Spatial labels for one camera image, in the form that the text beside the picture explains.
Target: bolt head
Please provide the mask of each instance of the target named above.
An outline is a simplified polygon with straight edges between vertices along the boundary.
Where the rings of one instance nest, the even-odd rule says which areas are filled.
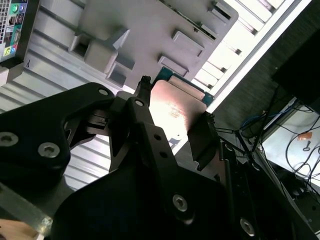
[[[38,147],[38,153],[44,158],[53,159],[59,155],[60,148],[52,142],[45,142]]]
[[[179,194],[175,194],[172,198],[173,205],[180,212],[185,212],[188,209],[188,203],[185,198]]]
[[[0,147],[11,147],[19,141],[17,135],[12,132],[0,132]]]
[[[106,90],[103,90],[103,89],[100,89],[99,93],[101,93],[102,95],[105,95],[105,96],[108,95],[108,92]]]
[[[142,101],[136,100],[135,104],[139,105],[140,107],[142,107],[144,105],[144,103]]]

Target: silver metal plate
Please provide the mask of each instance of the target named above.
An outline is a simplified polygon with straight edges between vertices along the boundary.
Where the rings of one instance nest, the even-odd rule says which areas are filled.
[[[163,128],[168,140],[182,139],[207,106],[165,80],[151,91],[150,112],[154,124]]]

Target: black metal bracket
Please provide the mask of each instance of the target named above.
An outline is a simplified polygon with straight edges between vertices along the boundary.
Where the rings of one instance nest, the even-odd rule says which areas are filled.
[[[107,109],[113,100],[110,90],[88,83],[1,114],[0,133],[8,146],[0,146],[0,181],[29,188],[56,183],[69,163],[70,145],[93,137],[82,127],[83,116]]]

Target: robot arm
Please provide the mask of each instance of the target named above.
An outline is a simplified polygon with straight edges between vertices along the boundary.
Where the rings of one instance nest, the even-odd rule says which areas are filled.
[[[317,239],[265,171],[220,140],[211,114],[188,131],[198,169],[178,166],[150,114],[148,79],[135,95],[88,83],[1,114],[0,206],[18,213],[8,201],[19,193],[37,212],[57,194],[70,150],[99,134],[110,137],[110,173],[43,210],[51,240]]]

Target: wooden surface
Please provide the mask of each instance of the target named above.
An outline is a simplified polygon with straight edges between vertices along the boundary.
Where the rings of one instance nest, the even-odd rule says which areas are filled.
[[[214,112],[216,127],[236,130],[246,119],[261,115],[268,108],[277,87],[277,84],[272,81],[272,76],[312,34],[320,29],[319,13],[320,0],[311,1],[216,109]],[[280,89],[277,104],[272,108],[272,113],[280,112],[291,98],[292,96],[288,95],[286,91]],[[258,129],[259,125],[257,124],[252,128],[253,133],[256,134]],[[237,143],[234,135],[222,134],[221,136],[234,144]],[[188,143],[178,152],[176,159],[180,162],[192,162]]]
[[[4,219],[0,219],[0,234],[6,240],[34,240],[37,236],[37,232],[24,222]]]

